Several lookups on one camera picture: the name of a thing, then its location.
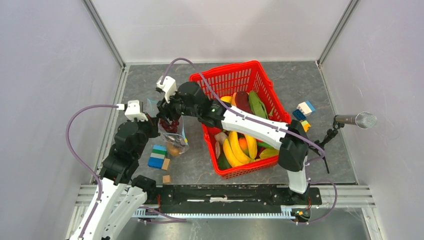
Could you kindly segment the yellow toy starfruit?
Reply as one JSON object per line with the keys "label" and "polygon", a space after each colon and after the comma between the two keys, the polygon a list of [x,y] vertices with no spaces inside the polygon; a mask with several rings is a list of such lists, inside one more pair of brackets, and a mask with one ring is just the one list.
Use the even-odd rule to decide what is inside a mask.
{"label": "yellow toy starfruit", "polygon": [[277,157],[279,155],[279,150],[274,148],[265,148],[260,154],[259,159],[264,160],[268,158]]}

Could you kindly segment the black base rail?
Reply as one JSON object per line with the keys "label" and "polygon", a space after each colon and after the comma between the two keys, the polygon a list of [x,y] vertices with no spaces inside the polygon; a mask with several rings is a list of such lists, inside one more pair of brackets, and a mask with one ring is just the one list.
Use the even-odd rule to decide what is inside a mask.
{"label": "black base rail", "polygon": [[139,219],[288,219],[322,204],[319,188],[298,194],[278,184],[165,184],[152,186]]}

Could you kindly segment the purple toy grapes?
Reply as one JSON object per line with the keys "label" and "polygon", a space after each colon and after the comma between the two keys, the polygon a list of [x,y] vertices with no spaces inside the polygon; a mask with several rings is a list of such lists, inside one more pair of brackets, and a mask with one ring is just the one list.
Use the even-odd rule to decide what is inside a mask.
{"label": "purple toy grapes", "polygon": [[182,117],[175,120],[160,118],[159,125],[166,133],[179,134],[182,131]]}

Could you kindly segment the yellow green toy block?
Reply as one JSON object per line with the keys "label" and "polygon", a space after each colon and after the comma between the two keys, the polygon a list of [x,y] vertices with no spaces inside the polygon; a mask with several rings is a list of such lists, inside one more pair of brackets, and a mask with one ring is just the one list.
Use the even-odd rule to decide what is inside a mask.
{"label": "yellow green toy block", "polygon": [[311,128],[311,124],[307,120],[301,120],[300,123],[303,127],[303,130],[307,133]]}

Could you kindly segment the brown toy potato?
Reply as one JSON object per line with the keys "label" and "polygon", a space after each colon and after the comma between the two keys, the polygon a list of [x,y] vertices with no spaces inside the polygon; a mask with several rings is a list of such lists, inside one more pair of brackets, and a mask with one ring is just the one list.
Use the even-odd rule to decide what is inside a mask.
{"label": "brown toy potato", "polygon": [[173,157],[178,157],[185,152],[183,147],[175,146],[170,142],[166,143],[166,150]]}

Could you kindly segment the silver microphone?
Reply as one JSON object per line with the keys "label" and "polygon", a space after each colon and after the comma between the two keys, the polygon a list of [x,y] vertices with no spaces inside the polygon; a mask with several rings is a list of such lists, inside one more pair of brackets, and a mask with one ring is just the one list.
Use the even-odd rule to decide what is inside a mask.
{"label": "silver microphone", "polygon": [[361,129],[370,129],[374,127],[376,123],[377,117],[366,111],[351,115],[335,115],[333,117],[332,128],[326,131],[323,140],[316,140],[314,144],[324,150],[325,145],[334,139],[338,135],[339,130],[344,128],[345,125],[353,125]]}

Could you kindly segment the clear zip top bag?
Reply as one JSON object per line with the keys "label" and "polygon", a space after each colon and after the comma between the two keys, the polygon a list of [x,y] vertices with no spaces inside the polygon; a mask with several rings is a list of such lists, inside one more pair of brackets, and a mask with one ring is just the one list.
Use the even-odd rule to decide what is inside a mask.
{"label": "clear zip top bag", "polygon": [[188,151],[189,143],[185,135],[183,117],[165,99],[147,100],[147,116],[163,139],[167,152],[178,157]]}

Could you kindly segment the dark blue toy block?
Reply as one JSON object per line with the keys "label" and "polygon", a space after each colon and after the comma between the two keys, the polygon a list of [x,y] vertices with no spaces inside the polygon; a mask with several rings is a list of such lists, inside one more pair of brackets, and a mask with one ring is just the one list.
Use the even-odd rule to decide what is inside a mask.
{"label": "dark blue toy block", "polygon": [[294,110],[292,114],[299,122],[305,121],[307,119],[306,116],[299,109]]}

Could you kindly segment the small wooden cube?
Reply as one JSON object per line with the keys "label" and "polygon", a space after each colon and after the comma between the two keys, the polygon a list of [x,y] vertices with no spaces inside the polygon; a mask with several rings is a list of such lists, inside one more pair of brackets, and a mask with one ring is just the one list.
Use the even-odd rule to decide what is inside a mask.
{"label": "small wooden cube", "polygon": [[169,184],[171,184],[171,183],[172,183],[172,178],[171,178],[171,176],[170,176],[170,175],[164,175],[164,176],[162,177],[162,183],[163,183],[164,185],[169,185]]}

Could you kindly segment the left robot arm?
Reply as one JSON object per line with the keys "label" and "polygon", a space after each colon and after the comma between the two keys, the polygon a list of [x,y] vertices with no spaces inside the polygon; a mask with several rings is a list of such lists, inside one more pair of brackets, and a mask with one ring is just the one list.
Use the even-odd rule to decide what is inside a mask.
{"label": "left robot arm", "polygon": [[102,163],[95,195],[72,240],[115,240],[141,204],[151,204],[157,190],[134,182],[121,203],[118,198],[139,167],[146,144],[159,135],[158,121],[147,117],[122,123]]}

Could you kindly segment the toy onion half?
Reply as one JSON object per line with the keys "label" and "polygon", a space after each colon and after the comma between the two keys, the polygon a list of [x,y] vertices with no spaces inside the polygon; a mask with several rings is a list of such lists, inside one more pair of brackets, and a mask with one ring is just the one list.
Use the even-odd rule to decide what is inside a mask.
{"label": "toy onion half", "polygon": [[217,133],[215,136],[214,136],[214,139],[215,139],[215,147],[214,147],[214,152],[215,152],[215,155],[216,155],[216,158],[218,159],[221,155],[223,155],[224,154],[224,143],[225,143],[225,140],[228,138],[228,135],[225,133],[225,132],[223,132],[223,131],[221,131],[221,132],[219,132],[219,133]]}

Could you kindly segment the dark green toy avocado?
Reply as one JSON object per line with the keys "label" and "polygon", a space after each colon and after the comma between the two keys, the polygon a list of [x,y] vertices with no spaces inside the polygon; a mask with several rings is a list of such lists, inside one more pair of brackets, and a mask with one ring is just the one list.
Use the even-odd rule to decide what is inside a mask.
{"label": "dark green toy avocado", "polygon": [[226,158],[226,156],[223,152],[219,155],[219,157],[217,159],[217,166],[218,166],[218,169],[221,170],[221,171],[232,168],[232,166],[228,162],[228,160],[227,160],[227,158]]}

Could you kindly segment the blue green stacked blocks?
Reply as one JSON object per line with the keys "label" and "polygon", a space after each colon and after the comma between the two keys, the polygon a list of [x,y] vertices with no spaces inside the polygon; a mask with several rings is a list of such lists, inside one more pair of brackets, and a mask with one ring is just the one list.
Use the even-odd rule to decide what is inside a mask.
{"label": "blue green stacked blocks", "polygon": [[167,149],[162,145],[154,145],[147,165],[151,168],[162,169],[167,156]]}

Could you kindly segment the yellow toy banana bunch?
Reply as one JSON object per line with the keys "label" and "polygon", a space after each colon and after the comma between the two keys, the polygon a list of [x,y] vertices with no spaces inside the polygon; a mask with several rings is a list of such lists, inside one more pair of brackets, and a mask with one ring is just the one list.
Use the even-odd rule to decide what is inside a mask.
{"label": "yellow toy banana bunch", "polygon": [[256,161],[256,156],[258,154],[257,140],[246,134],[244,135],[244,140],[246,142],[247,153],[243,151],[236,131],[230,131],[227,138],[223,141],[223,152],[232,168]]}

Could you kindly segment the yellow toy lemon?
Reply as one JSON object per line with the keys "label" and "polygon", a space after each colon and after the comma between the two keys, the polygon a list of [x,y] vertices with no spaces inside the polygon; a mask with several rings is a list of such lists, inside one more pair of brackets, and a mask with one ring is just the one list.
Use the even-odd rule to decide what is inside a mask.
{"label": "yellow toy lemon", "polygon": [[232,103],[232,99],[233,99],[233,97],[232,97],[232,96],[229,96],[229,95],[227,95],[227,96],[222,96],[222,97],[220,98],[220,100],[221,100],[222,102],[229,103],[229,104],[231,104],[231,103]]}

